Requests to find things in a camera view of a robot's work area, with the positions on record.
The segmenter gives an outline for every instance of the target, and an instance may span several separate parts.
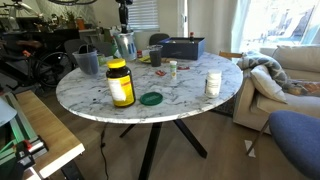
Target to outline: yellow label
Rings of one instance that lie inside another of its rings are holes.
[[[115,106],[127,106],[134,102],[130,76],[107,79]]]

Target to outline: floor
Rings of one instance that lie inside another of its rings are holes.
[[[54,92],[40,99],[79,138],[86,151],[75,162],[85,179],[105,180],[100,152],[104,123],[87,120],[66,111]],[[232,119],[205,112],[183,119],[208,152],[200,157],[173,122],[166,122],[160,133],[150,180],[303,180],[306,179],[282,155],[271,136],[262,136],[255,148],[256,158],[245,155],[244,140],[253,140],[257,131],[234,124]],[[103,152],[110,180],[138,179],[151,125],[136,125],[124,138],[128,127],[107,124]],[[61,171],[50,179],[64,179]]]

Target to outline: white bottle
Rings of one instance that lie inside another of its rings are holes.
[[[172,79],[177,79],[177,61],[170,61],[170,73]]]
[[[205,95],[209,98],[219,96],[221,86],[221,70],[210,69],[207,74]]]

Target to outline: box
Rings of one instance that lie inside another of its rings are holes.
[[[205,39],[194,38],[194,43],[190,43],[189,38],[171,37],[157,44],[163,46],[162,57],[198,60],[204,52]]]

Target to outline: black metal table leg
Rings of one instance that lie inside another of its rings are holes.
[[[135,124],[131,124],[126,130],[123,131],[123,133],[120,135],[120,137],[124,137],[133,127]]]
[[[146,180],[149,177],[152,160],[157,148],[162,123],[153,123],[146,152],[144,154],[139,180]]]
[[[173,121],[176,126],[180,129],[180,131],[183,133],[183,135],[189,140],[189,142],[192,144],[192,146],[198,151],[199,155],[203,158],[207,158],[207,151],[203,148],[203,146],[200,144],[200,142],[194,137],[192,132],[189,130],[189,128],[183,123],[181,119],[177,119]]]

